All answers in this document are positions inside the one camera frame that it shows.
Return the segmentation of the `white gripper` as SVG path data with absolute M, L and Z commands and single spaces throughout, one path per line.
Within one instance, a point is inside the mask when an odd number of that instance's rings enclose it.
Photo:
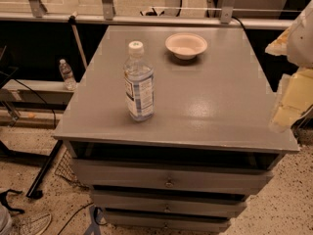
M 303 118 L 313 106 L 313 0 L 287 28 L 265 48 L 273 56 L 287 55 L 299 68 L 293 75 L 284 74 L 279 81 L 269 128 L 285 132 Z

